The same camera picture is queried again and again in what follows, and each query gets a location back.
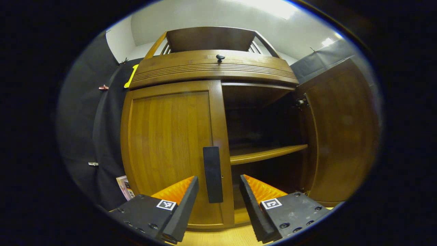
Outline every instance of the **screw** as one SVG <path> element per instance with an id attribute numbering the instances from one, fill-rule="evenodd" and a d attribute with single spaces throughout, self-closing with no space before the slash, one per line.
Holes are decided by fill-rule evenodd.
<path id="1" fill-rule="evenodd" d="M 155 224 L 149 224 L 149 227 L 152 228 L 152 229 L 154 229 L 154 230 L 157 230 L 157 229 L 158 229 L 158 226 L 155 225 Z"/>
<path id="2" fill-rule="evenodd" d="M 279 228 L 284 229 L 284 228 L 287 228 L 289 225 L 290 225 L 290 223 L 284 223 L 284 224 L 281 224 L 279 226 Z"/>

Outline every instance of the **door hinge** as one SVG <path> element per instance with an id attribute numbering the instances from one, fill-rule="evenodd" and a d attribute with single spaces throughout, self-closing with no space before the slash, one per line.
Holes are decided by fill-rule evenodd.
<path id="1" fill-rule="evenodd" d="M 302 99 L 298 99 L 296 100 L 296 107 L 302 111 L 302 109 L 304 107 L 309 108 L 309 104 L 308 104 L 308 100 L 306 98 L 306 93 L 303 94 L 303 98 Z"/>

